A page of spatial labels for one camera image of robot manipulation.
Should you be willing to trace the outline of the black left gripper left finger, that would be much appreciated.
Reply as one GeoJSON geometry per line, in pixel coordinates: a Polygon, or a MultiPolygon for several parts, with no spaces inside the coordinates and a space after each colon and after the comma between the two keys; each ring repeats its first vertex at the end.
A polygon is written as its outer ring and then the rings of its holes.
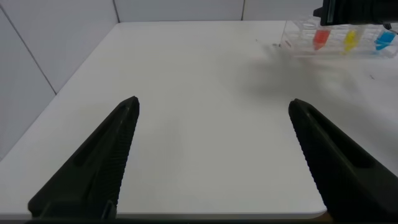
{"type": "Polygon", "coordinates": [[[139,117],[132,96],[115,109],[31,198],[33,218],[115,218],[139,117]]]}

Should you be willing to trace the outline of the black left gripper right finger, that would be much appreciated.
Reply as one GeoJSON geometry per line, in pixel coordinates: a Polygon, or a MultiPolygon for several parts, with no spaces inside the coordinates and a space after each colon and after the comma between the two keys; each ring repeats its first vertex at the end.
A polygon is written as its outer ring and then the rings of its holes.
{"type": "Polygon", "coordinates": [[[289,116],[328,213],[337,222],[397,222],[397,176],[311,104],[289,116]]]}

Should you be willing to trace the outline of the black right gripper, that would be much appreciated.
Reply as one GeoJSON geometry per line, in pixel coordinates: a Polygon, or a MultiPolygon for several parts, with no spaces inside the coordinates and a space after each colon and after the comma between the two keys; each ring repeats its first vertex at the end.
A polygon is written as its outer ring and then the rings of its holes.
{"type": "Polygon", "coordinates": [[[321,26],[397,23],[397,0],[324,0],[313,16],[321,26]]]}

